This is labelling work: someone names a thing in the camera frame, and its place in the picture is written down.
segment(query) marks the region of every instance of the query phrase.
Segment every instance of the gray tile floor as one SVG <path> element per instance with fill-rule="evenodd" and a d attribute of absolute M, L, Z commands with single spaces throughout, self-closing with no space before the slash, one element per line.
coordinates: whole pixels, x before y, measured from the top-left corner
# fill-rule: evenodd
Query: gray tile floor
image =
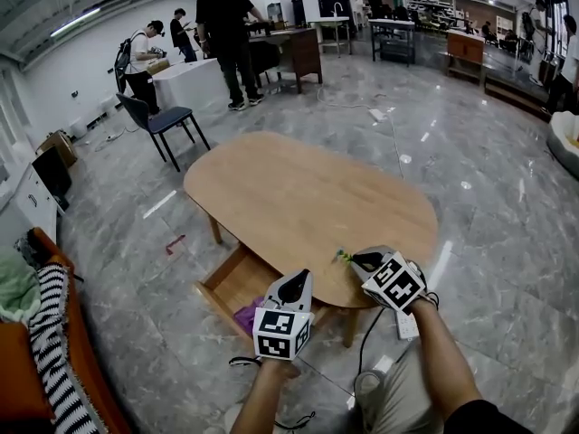
<path fill-rule="evenodd" d="M 533 431 L 560 432 L 579 390 L 579 183 L 550 156 L 546 124 L 425 67 L 326 55 L 323 70 L 322 91 L 312 79 L 303 95 L 285 87 L 256 108 L 197 119 L 213 146 L 271 130 L 417 185 L 440 224 L 436 257 L 424 268 L 482 393 Z M 329 104 L 379 108 L 388 119 L 375 123 L 365 106 Z M 106 129 L 124 126 L 134 129 L 120 112 L 77 145 L 61 244 L 87 279 L 82 295 L 95 348 L 139 428 L 220 433 L 223 413 L 247 393 L 254 373 L 228 367 L 245 354 L 241 339 L 192 285 L 235 240 L 214 244 L 183 192 L 184 173 L 163 163 L 142 130 L 94 151 Z M 179 128 L 168 140 L 184 169 L 205 152 Z M 399 164 L 401 155 L 412 161 Z M 167 255 L 165 246 L 182 234 Z M 315 410 L 306 432 L 359 432 L 348 403 L 374 315 L 364 313 L 351 349 L 341 344 L 343 316 L 312 338 L 297 360 L 304 374 L 284 393 L 281 420 Z M 405 346 L 394 317 L 383 314 L 365 367 L 386 368 Z"/>

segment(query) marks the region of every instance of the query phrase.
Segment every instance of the black and white marker cube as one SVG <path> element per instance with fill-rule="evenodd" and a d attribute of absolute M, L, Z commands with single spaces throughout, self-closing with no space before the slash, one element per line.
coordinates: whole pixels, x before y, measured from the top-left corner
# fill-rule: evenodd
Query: black and white marker cube
<path fill-rule="evenodd" d="M 255 354 L 293 360 L 309 339 L 313 317 L 308 312 L 256 308 L 253 321 Z"/>
<path fill-rule="evenodd" d="M 364 292 L 381 306 L 402 312 L 426 286 L 406 264 L 400 252 L 395 252 L 362 285 Z"/>

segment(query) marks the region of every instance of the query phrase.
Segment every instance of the black and white striped fabric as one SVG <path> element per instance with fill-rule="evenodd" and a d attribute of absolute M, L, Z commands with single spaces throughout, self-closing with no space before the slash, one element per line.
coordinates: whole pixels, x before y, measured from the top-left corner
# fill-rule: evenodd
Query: black and white striped fabric
<path fill-rule="evenodd" d="M 58 434 L 107 432 L 68 361 L 63 324 L 68 300 L 68 270 L 50 264 L 38 270 L 41 308 L 29 325 L 36 369 L 56 417 Z"/>

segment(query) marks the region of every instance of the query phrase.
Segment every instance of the purple cloth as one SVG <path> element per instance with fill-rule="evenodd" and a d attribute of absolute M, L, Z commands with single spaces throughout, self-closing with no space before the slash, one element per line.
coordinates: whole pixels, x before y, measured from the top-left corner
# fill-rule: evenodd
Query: purple cloth
<path fill-rule="evenodd" d="M 248 307 L 242 307 L 233 314 L 235 321 L 245 330 L 248 335 L 253 335 L 253 319 L 255 318 L 255 308 L 263 302 L 263 297 L 256 297 Z"/>

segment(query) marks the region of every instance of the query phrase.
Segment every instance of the human hand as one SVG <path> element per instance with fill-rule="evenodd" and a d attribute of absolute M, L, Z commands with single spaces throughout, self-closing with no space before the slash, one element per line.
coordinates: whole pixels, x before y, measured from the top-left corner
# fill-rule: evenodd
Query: human hand
<path fill-rule="evenodd" d="M 292 362 L 274 358 L 264 358 L 260 371 L 271 378 L 279 378 L 282 381 L 292 380 L 301 374 L 301 371 Z"/>
<path fill-rule="evenodd" d="M 209 54 L 209 43 L 207 43 L 207 41 L 199 42 L 199 46 L 201 50 L 203 50 L 203 53 Z"/>

